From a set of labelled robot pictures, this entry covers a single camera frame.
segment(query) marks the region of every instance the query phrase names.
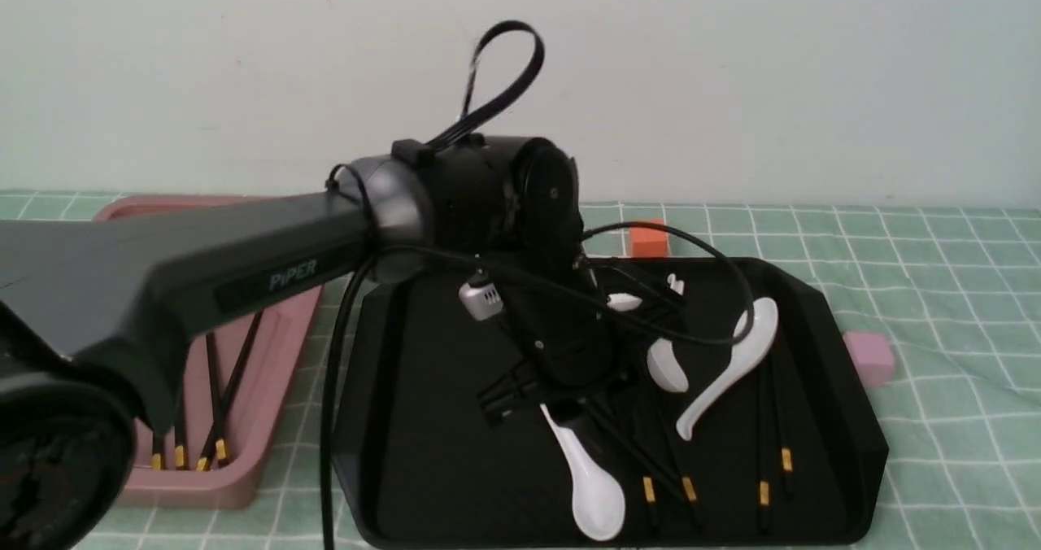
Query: white ceramic spoon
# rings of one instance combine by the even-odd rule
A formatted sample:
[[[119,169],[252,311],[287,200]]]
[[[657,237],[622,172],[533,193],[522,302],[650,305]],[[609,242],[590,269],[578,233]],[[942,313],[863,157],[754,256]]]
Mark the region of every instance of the white ceramic spoon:
[[[680,420],[676,421],[676,430],[680,438],[688,441],[694,433],[694,424],[733,383],[744,377],[763,360],[773,344],[773,335],[778,330],[778,305],[769,298],[759,298],[753,305],[755,324],[752,332],[731,349],[730,364],[727,369],[683,410]],[[734,335],[744,330],[745,314],[737,321]]]
[[[582,533],[596,542],[618,535],[626,522],[626,495],[621,485],[589,456],[568,428],[557,426],[545,406],[542,416],[557,438],[572,472],[572,514]]]
[[[628,312],[635,310],[643,303],[643,300],[632,294],[611,294],[607,297],[607,305],[616,312]]]
[[[672,292],[683,296],[684,283],[683,280],[676,279],[676,274],[668,276],[668,286]],[[687,373],[683,372],[683,368],[676,360],[671,340],[659,339],[651,343],[651,348],[648,349],[648,371],[651,379],[670,394],[682,394],[690,389]]]

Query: cable connector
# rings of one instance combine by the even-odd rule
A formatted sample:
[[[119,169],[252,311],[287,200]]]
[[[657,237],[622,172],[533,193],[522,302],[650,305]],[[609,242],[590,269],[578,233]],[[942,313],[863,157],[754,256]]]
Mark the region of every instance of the cable connector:
[[[503,311],[503,298],[496,290],[496,284],[484,273],[476,274],[459,288],[459,300],[477,322],[486,321]]]
[[[390,146],[390,155],[405,161],[412,169],[430,166],[434,161],[434,150],[415,140],[399,140]]]

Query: grid pattern tablecloth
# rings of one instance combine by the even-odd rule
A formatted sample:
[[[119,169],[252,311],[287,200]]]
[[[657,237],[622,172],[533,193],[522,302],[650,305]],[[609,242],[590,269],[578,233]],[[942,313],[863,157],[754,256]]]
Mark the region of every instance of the grid pattern tablecloth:
[[[0,193],[0,219],[86,220],[119,195]],[[818,288],[842,330],[888,335],[870,393],[891,446],[860,548],[1041,546],[1041,214],[869,206],[584,205],[587,226],[664,219]],[[588,242],[624,254],[625,235]],[[671,245],[672,254],[701,254]],[[235,512],[112,510],[82,550],[319,547],[318,384],[344,281],[323,295],[261,491]],[[337,536],[365,546],[342,500]]]

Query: pink cube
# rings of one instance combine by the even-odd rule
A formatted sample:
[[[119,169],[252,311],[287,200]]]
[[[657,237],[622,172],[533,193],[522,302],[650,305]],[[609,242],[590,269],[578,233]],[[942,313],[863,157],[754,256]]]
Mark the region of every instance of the pink cube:
[[[893,378],[896,361],[885,336],[873,332],[846,332],[842,339],[864,388],[881,388]]]

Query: orange block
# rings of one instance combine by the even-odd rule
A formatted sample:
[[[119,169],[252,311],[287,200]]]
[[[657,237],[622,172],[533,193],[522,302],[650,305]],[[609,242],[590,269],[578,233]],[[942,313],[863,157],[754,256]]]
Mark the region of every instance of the orange block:
[[[657,219],[645,223],[664,224]],[[629,254],[632,257],[668,257],[668,235],[654,228],[629,228]]]

